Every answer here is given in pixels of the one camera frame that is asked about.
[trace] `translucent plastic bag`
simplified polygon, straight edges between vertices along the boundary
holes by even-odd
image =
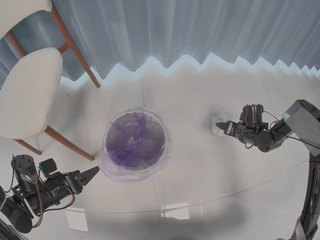
[[[224,136],[224,130],[221,130],[219,127],[216,126],[216,123],[220,122],[227,122],[229,120],[229,115],[228,114],[219,114],[217,116],[213,116],[211,118],[211,131],[214,135],[218,135],[220,137]]]
[[[116,182],[139,182],[163,168],[171,150],[171,134],[161,118],[145,107],[137,107],[108,124],[98,166]]]

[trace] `white chair cushion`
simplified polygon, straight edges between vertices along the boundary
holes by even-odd
[[[0,39],[24,18],[52,10],[51,0],[0,0]]]
[[[38,136],[47,128],[62,74],[55,48],[34,51],[10,71],[0,90],[0,135],[11,139]]]

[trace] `curtain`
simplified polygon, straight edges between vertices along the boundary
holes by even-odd
[[[152,56],[169,68],[182,55],[202,64],[210,53],[234,63],[261,57],[300,68],[320,68],[320,0],[53,0],[90,67],[102,79],[118,63],[136,71]],[[49,12],[40,11],[12,32],[26,53],[60,47],[64,38]],[[20,58],[0,40],[0,86]],[[84,69],[69,49],[63,76]]]

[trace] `trash can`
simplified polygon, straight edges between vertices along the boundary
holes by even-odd
[[[116,182],[139,182],[162,169],[171,150],[171,134],[161,118],[145,107],[137,107],[108,124],[98,166]]]

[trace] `purple trash bag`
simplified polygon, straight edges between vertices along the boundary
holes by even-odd
[[[116,182],[139,182],[162,169],[171,150],[171,134],[161,118],[145,107],[137,107],[108,124],[98,165]]]

